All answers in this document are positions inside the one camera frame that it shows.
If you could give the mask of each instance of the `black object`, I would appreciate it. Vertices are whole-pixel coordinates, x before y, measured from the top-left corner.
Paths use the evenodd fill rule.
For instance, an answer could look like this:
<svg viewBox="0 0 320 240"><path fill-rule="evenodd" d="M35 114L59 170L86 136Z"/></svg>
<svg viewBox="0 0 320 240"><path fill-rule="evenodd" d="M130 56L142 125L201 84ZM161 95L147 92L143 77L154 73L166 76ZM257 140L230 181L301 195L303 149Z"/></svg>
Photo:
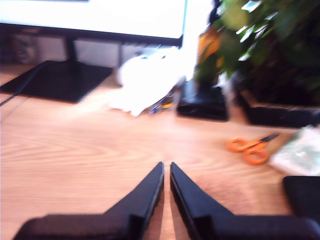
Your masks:
<svg viewBox="0 0 320 240"><path fill-rule="evenodd" d="M17 93L70 103L79 102L111 73L109 67L77 62L74 41L65 40L67 61L46 61L1 86L3 93Z"/></svg>
<svg viewBox="0 0 320 240"><path fill-rule="evenodd" d="M177 112L187 117L220 121L229 119L221 87L205 83L197 85L194 79L183 85Z"/></svg>
<svg viewBox="0 0 320 240"><path fill-rule="evenodd" d="M296 216L233 215L203 192L174 162L174 200L192 240L320 240L320 227Z"/></svg>
<svg viewBox="0 0 320 240"><path fill-rule="evenodd" d="M286 176L283 187L294 214L320 225L320 176Z"/></svg>
<svg viewBox="0 0 320 240"><path fill-rule="evenodd" d="M239 72L232 75L237 100L242 105L251 124L301 128L307 125L317 126L320 123L319 107L257 102L244 86L243 80Z"/></svg>
<svg viewBox="0 0 320 240"><path fill-rule="evenodd" d="M27 221L14 240L140 240L164 187L164 164L103 214L47 215Z"/></svg>

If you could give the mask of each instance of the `wooden desk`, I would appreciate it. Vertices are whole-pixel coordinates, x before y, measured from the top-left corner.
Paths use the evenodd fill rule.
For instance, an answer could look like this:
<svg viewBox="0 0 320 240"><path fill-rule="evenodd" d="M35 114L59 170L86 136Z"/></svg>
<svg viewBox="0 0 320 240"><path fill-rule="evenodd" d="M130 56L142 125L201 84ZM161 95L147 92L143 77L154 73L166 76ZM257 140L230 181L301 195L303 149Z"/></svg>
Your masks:
<svg viewBox="0 0 320 240"><path fill-rule="evenodd" d="M1 70L4 84L25 69ZM248 125L232 93L229 122L184 118L174 111L132 117L109 109L117 87L109 78L78 104L17 96L1 108L2 240L12 239L30 218L105 212L160 161L164 199L145 239L187 239L170 191L171 162L235 214L291 213L281 185L284 174L267 164L248 165L241 154L225 149L229 138L255 139L275 131ZM268 145L271 153L296 130L276 131L282 134Z"/></svg>

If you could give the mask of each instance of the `monitor base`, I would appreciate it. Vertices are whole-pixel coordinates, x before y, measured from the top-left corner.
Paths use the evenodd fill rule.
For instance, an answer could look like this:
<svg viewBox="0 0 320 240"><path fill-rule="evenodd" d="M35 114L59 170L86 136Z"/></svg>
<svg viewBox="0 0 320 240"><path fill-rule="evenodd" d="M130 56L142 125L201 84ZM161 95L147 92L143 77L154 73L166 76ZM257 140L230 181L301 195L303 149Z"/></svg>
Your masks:
<svg viewBox="0 0 320 240"><path fill-rule="evenodd" d="M14 94L37 67L1 86L2 93ZM46 61L20 95L77 103L112 73L112 68L76 61Z"/></svg>

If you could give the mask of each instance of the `black device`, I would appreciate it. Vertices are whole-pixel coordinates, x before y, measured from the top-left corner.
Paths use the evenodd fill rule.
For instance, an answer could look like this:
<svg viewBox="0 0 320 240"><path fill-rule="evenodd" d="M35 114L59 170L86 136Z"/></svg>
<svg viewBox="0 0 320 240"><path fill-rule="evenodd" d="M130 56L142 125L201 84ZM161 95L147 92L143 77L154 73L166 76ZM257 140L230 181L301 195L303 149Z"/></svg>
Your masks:
<svg viewBox="0 0 320 240"><path fill-rule="evenodd" d="M283 187L294 214L320 224L320 176L286 176Z"/></svg>
<svg viewBox="0 0 320 240"><path fill-rule="evenodd" d="M182 45L186 1L2 0L0 34L64 37L67 61L47 61L1 86L3 93L76 103L112 73L110 67L78 62L75 40L121 45ZM164 15L164 11L173 14Z"/></svg>
<svg viewBox="0 0 320 240"><path fill-rule="evenodd" d="M307 211L306 217L234 215L202 191L174 162L170 186L192 240L320 240L320 226L312 213ZM163 189L164 164L159 162L107 212L34 218L20 228L13 240L140 240Z"/></svg>

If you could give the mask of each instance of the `white plastic bag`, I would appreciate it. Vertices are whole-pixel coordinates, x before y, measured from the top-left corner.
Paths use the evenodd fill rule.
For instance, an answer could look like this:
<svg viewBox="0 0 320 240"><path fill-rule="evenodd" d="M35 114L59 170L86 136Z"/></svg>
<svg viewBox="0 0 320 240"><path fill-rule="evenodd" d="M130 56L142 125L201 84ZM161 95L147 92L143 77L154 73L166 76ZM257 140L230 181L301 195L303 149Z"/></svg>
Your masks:
<svg viewBox="0 0 320 240"><path fill-rule="evenodd" d="M114 95L110 107L138 116L164 98L182 79L181 66L180 53L175 47L131 58L119 69L122 88Z"/></svg>

